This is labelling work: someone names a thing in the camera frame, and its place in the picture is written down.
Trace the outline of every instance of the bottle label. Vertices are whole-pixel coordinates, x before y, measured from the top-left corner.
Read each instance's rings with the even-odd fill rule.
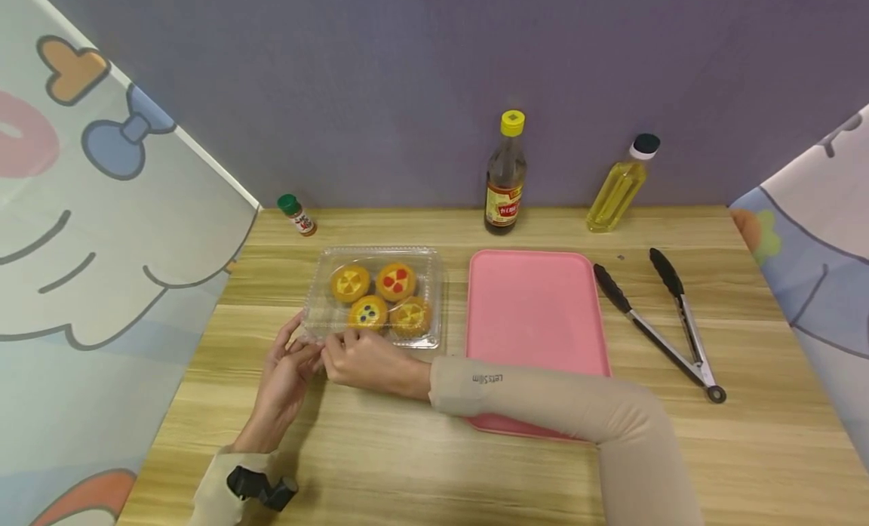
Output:
[[[314,222],[305,215],[305,211],[298,213],[295,217],[292,217],[293,224],[296,224],[296,229],[299,230],[299,233],[307,234],[309,231],[314,229]]]
[[[486,188],[486,220],[493,226],[509,226],[519,215],[522,187],[500,189],[492,184]]]

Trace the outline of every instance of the black bottle cap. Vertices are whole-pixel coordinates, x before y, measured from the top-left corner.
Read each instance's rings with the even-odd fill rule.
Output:
[[[640,134],[634,139],[634,150],[642,154],[653,155],[661,146],[661,139],[653,134]]]

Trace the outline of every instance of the green cap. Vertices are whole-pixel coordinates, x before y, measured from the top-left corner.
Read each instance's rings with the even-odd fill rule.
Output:
[[[296,213],[299,212],[299,209],[302,209],[299,200],[297,200],[296,196],[292,194],[284,194],[280,198],[277,198],[277,206],[287,217],[296,215]]]

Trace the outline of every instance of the pink plastic tray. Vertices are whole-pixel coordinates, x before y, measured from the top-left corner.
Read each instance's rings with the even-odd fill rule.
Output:
[[[480,251],[468,275],[468,358],[612,376],[594,271],[573,252]],[[570,439],[497,415],[469,418],[499,434]]]

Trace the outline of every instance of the arm sleeve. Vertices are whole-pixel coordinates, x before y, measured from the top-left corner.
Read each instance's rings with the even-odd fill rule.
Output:
[[[482,384],[477,376],[501,377]],[[606,377],[441,356],[432,365],[429,399],[442,413],[494,413],[593,442],[609,526],[703,524],[673,425],[647,389]]]
[[[236,466],[251,471],[268,472],[274,455],[234,454],[229,447],[217,451],[211,465],[202,476],[193,497],[193,516],[188,526],[236,526],[244,516],[246,502],[235,496],[226,479]]]

